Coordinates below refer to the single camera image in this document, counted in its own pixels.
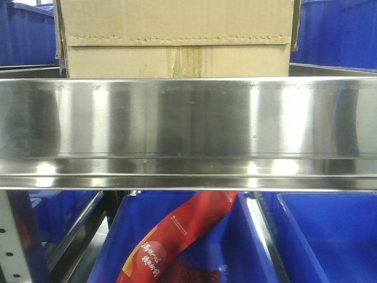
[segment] metal bracket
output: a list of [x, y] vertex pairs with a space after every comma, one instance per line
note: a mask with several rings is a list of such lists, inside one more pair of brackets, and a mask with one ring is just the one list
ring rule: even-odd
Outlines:
[[0, 190], [0, 215], [5, 282], [51, 282], [28, 192]]

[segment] metal rack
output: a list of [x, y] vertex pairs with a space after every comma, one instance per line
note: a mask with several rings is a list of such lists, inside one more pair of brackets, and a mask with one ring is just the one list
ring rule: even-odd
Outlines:
[[[291, 74], [305, 71], [339, 70], [291, 66]], [[340, 70], [374, 75], [354, 71]], [[377, 117], [365, 111], [376, 88], [377, 78], [340, 77], [0, 81], [1, 99], [12, 97], [0, 101], [0, 187], [6, 189], [0, 190], [0, 238], [11, 251], [1, 250], [6, 279], [74, 282], [105, 214], [111, 222], [116, 213], [121, 194], [107, 190], [376, 190], [377, 148], [369, 129], [377, 129]], [[306, 108], [292, 108], [286, 98]], [[12, 126], [26, 120], [22, 131]], [[41, 186], [105, 195], [91, 201], [61, 243], [43, 249], [27, 192], [20, 191]], [[281, 281], [288, 282], [254, 199], [249, 208]]]

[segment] cardboard box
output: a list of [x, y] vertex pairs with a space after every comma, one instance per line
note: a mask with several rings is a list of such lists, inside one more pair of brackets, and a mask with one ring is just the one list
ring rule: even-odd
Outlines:
[[71, 78], [286, 76], [296, 41], [294, 0], [55, 4]]

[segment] blue plastic bin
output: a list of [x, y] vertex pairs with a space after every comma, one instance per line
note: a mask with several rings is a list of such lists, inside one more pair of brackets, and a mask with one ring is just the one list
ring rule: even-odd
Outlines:
[[340, 2], [343, 13], [341, 66], [377, 69], [377, 1]]
[[57, 64], [54, 13], [0, 1], [0, 65]]
[[292, 283], [377, 282], [376, 194], [279, 194], [276, 244]]
[[46, 207], [42, 202], [42, 199], [30, 198], [30, 202], [37, 220], [41, 241], [47, 242], [50, 239], [50, 234]]
[[341, 66], [342, 9], [339, 0], [303, 1], [298, 51], [291, 62]]
[[[88, 282], [116, 282], [134, 247], [163, 217], [193, 195], [193, 192], [166, 192], [126, 196]], [[241, 193], [232, 211], [180, 256], [189, 267], [221, 271], [221, 283], [278, 282]]]
[[42, 202], [46, 207], [50, 228], [48, 242], [61, 241], [77, 216], [74, 191], [30, 190], [29, 194], [32, 198], [42, 199]]
[[377, 69], [377, 0], [306, 0], [291, 62]]

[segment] red package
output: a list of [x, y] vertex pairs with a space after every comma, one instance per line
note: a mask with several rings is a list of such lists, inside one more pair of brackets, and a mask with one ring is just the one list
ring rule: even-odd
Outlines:
[[186, 261], [175, 259], [157, 283], [219, 283], [220, 271], [186, 266]]
[[168, 214], [132, 251], [117, 283], [156, 283], [183, 250], [224, 218], [236, 197], [237, 192], [202, 191]]

